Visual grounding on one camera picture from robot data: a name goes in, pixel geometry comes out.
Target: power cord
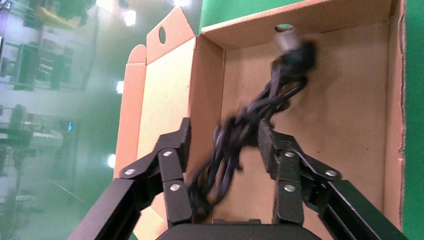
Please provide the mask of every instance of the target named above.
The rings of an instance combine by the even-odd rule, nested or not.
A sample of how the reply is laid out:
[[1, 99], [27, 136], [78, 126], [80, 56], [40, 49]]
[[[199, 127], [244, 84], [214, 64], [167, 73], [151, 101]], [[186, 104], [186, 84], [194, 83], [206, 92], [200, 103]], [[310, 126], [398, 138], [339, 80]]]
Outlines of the power cord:
[[292, 35], [284, 38], [290, 39], [290, 42], [282, 42], [289, 51], [272, 62], [271, 80], [249, 107], [241, 108], [216, 127], [213, 154], [187, 180], [194, 223], [205, 220], [213, 212], [228, 193], [234, 172], [243, 170], [240, 152], [243, 147], [258, 146], [260, 120], [269, 121], [274, 114], [286, 110], [290, 106], [289, 99], [308, 83], [305, 74], [315, 65], [314, 43], [291, 44]]

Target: robotic arm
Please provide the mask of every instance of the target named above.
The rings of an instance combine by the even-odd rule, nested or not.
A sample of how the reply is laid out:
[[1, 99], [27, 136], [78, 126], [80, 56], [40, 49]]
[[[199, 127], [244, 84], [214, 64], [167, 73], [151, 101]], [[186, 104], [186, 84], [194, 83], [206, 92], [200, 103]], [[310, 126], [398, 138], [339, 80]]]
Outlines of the robotic arm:
[[153, 198], [164, 192], [168, 230], [158, 240], [319, 240], [302, 227], [302, 202], [316, 211], [336, 240], [406, 240], [336, 169], [305, 154], [291, 135], [275, 132], [267, 120], [258, 129], [258, 148], [275, 180], [273, 224], [192, 224], [183, 182], [191, 142], [190, 119], [159, 137], [154, 150], [128, 165], [113, 180], [67, 240], [128, 239]]

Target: yellow object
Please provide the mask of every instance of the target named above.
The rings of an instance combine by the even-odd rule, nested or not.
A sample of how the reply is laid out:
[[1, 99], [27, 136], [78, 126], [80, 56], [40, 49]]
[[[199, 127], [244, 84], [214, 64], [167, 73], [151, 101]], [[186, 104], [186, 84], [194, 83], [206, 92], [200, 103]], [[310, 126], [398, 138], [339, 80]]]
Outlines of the yellow object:
[[66, 19], [57, 16], [42, 6], [37, 7], [35, 15], [37, 18], [41, 19], [45, 25], [50, 27], [64, 30], [75, 30], [78, 27], [74, 22], [66, 21]]

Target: blurry background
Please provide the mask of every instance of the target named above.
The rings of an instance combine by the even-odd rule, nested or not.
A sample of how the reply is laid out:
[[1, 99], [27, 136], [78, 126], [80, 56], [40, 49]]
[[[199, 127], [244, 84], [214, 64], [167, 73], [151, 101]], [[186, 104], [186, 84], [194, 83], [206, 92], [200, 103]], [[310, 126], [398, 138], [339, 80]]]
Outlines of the blurry background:
[[[0, 240], [66, 239], [112, 181], [128, 56], [175, 6], [198, 34], [299, 1], [0, 0]], [[401, 210], [405, 234], [421, 240], [424, 2], [406, 12]]]

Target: cardboard box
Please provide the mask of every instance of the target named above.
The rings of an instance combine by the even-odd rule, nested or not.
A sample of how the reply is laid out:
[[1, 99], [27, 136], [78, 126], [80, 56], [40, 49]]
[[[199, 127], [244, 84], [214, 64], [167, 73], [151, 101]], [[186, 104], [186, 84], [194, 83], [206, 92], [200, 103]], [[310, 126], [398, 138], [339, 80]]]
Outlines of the cardboard box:
[[[175, 8], [136, 46], [126, 66], [115, 177], [150, 153], [160, 134], [192, 118], [188, 174], [212, 150], [216, 124], [250, 103], [270, 80], [280, 53], [275, 27], [294, 26], [318, 46], [317, 67], [288, 110], [272, 121], [295, 136], [305, 153], [341, 171], [398, 228], [402, 223], [405, 23], [403, 0], [305, 0], [202, 29], [195, 36]], [[166, 41], [160, 42], [160, 28]], [[259, 152], [241, 153], [227, 198], [213, 218], [271, 222], [274, 182]], [[317, 214], [304, 227], [331, 239]], [[134, 229], [155, 239], [166, 226], [163, 196]]]

